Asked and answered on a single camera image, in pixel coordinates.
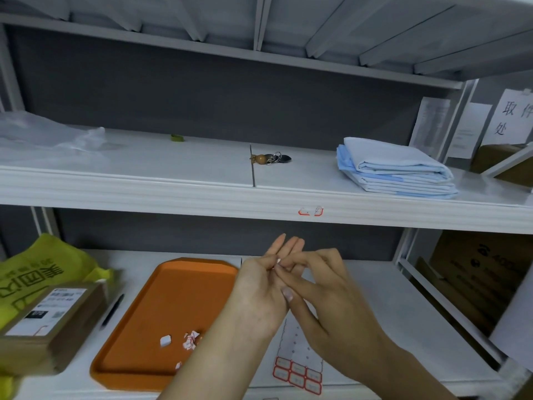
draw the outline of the forearm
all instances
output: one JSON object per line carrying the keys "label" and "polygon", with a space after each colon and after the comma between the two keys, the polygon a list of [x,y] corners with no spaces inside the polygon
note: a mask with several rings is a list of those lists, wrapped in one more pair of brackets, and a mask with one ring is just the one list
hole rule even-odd
{"label": "forearm", "polygon": [[159,400],[243,398],[271,339],[251,324],[229,301]]}
{"label": "forearm", "polygon": [[365,383],[383,400],[457,400],[411,353],[395,344],[383,362],[383,373]]}

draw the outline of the keychain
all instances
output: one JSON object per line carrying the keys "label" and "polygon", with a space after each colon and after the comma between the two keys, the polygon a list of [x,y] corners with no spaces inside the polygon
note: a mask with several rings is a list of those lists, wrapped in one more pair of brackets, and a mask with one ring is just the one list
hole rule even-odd
{"label": "keychain", "polygon": [[291,161],[292,159],[286,155],[286,154],[281,154],[280,152],[275,152],[274,154],[252,154],[252,156],[250,157],[250,160],[252,160],[252,164],[253,163],[257,163],[257,164],[266,164],[266,165],[269,165],[269,164],[273,164],[273,163],[288,163],[289,161]]}

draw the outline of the clear plastic bag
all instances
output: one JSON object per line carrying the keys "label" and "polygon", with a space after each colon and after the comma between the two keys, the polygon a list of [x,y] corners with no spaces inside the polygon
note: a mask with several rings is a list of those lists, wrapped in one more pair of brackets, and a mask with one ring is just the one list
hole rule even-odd
{"label": "clear plastic bag", "polygon": [[0,147],[96,151],[105,142],[103,127],[85,131],[25,111],[0,114]]}

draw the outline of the orange tray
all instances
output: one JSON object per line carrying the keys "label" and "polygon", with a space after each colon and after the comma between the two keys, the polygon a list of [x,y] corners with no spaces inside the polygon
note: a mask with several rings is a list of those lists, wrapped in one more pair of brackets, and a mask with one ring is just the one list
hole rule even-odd
{"label": "orange tray", "polygon": [[[162,391],[192,353],[183,336],[203,336],[211,327],[237,271],[225,261],[193,258],[158,265],[91,363],[92,378],[108,389]],[[167,335],[172,342],[161,347]]]}

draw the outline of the person's left hand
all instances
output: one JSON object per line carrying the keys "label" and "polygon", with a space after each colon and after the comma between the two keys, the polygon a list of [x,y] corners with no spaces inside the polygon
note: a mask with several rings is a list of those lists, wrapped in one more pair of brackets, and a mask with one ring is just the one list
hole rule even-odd
{"label": "person's left hand", "polygon": [[[276,334],[287,314],[288,306],[281,289],[285,283],[276,275],[273,268],[278,259],[303,250],[304,240],[292,237],[285,244],[285,234],[279,236],[260,258],[250,258],[243,262],[237,275],[228,303],[239,309],[250,327],[259,328],[270,338]],[[291,270],[297,276],[303,267]]]}

